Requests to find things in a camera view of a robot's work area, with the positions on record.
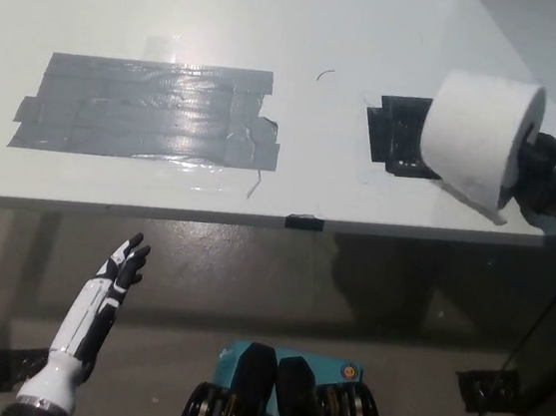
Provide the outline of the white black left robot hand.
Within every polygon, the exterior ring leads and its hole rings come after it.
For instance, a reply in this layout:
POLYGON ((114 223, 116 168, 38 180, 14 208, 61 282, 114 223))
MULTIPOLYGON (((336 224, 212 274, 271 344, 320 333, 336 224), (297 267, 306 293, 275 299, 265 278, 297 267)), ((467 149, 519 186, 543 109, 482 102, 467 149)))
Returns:
POLYGON ((151 251, 142 233, 125 240, 86 281, 50 345, 51 351, 95 362, 129 289, 143 279, 140 270, 151 251))

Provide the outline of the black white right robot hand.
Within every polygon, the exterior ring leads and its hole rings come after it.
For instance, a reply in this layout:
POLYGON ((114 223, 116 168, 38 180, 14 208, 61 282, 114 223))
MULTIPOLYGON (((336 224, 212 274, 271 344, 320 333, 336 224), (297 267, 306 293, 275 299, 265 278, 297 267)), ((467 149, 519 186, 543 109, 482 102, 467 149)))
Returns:
POLYGON ((521 144, 516 162, 518 178, 502 189, 499 204, 515 200, 527 223, 544 229, 556 217, 556 138, 538 133, 533 143, 521 144))

